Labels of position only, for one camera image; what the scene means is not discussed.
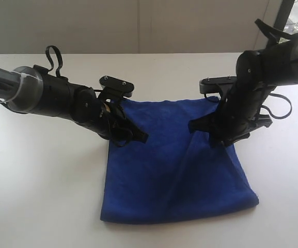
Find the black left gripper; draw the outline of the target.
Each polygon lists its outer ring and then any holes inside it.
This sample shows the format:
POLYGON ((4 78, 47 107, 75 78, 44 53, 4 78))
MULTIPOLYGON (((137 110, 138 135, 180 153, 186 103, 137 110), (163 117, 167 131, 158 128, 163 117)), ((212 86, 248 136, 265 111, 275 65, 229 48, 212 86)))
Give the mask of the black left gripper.
POLYGON ((69 110, 72 120, 116 145, 132 142, 145 144, 149 135, 138 129, 116 105, 101 101, 92 88, 74 91, 69 110))

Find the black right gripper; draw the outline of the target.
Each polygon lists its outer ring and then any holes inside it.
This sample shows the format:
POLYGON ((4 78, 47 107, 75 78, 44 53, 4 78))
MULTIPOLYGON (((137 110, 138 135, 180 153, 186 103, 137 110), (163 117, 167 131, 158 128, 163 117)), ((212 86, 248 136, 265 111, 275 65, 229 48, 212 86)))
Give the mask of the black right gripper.
POLYGON ((273 58, 267 49, 243 52, 236 62, 237 81, 211 115, 188 122, 189 131, 210 132, 209 145, 215 148, 228 147, 261 127, 269 127, 270 116, 262 115, 260 110, 277 87, 271 78, 273 58))

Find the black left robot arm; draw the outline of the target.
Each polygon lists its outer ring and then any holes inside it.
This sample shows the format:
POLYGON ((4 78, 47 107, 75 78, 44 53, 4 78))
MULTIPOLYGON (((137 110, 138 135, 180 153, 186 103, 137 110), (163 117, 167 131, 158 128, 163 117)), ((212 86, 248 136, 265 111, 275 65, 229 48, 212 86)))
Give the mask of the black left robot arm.
POLYGON ((19 114, 70 120, 122 147, 131 141, 145 143, 148 134, 126 116, 121 102, 134 90, 130 82, 111 76, 99 79, 100 90, 52 76, 40 66, 0 68, 0 104, 19 114))

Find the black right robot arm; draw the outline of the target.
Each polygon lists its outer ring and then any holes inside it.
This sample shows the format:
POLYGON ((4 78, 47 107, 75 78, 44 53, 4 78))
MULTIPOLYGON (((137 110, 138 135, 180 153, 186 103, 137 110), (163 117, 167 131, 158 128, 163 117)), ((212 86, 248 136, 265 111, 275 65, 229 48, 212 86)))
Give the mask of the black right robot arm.
POLYGON ((278 86, 298 85, 298 37, 257 51, 245 51, 237 59, 236 75, 212 77, 200 81, 200 93, 219 94, 215 111, 189 121, 188 129, 209 134, 212 146, 228 147, 247 139, 250 133, 268 128, 272 114, 261 114, 268 107, 267 97, 277 97, 278 86))

